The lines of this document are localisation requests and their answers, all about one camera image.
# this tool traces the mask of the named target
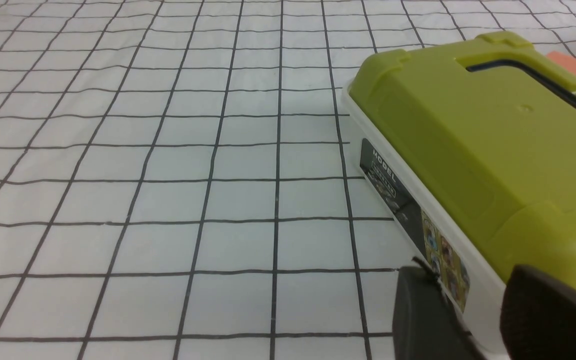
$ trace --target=grid pattern tablecloth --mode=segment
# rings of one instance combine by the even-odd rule
[[[576,1],[0,0],[0,360],[391,360],[412,252],[340,89]]]

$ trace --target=green plastic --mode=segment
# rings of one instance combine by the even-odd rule
[[[576,76],[507,31],[364,61],[349,95],[505,282],[531,264],[576,289]]]

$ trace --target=white plastic container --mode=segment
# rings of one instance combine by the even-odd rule
[[[479,350],[490,360],[509,359],[499,332],[499,318],[501,316],[503,294],[506,288],[505,283],[490,267],[446,210],[441,207],[437,199],[406,164],[404,159],[393,149],[384,135],[377,130],[372,121],[355,104],[355,101],[352,100],[348,93],[348,86],[343,89],[342,102],[355,124],[349,124],[349,127],[353,127],[350,137],[350,161],[359,167],[362,141],[368,139],[430,221],[448,239],[454,252],[466,268],[470,278],[470,289],[463,312],[451,296],[450,291],[443,284],[441,284],[441,287],[452,301],[457,314],[461,315],[461,321],[464,326],[472,333]],[[408,235],[406,235],[406,238],[418,255],[426,259],[426,254],[414,246]]]

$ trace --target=plastic storage box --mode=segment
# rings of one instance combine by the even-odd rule
[[[576,76],[492,32],[371,55],[343,101],[358,125],[352,161],[483,353],[504,358],[499,315],[516,264],[576,289]]]

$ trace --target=black handle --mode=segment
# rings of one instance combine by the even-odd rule
[[[557,84],[546,75],[543,75],[539,71],[535,70],[534,68],[526,65],[517,60],[511,59],[499,59],[494,61],[489,61],[486,63],[481,64],[474,64],[472,66],[467,66],[466,70],[471,73],[476,73],[477,71],[484,71],[488,69],[500,68],[502,66],[510,66],[512,68],[517,68],[524,73],[530,75],[531,78],[537,80],[539,84],[542,84],[546,89],[551,91],[553,94],[558,96],[561,100],[565,101],[571,107],[576,109],[576,95],[567,91],[561,85]]]

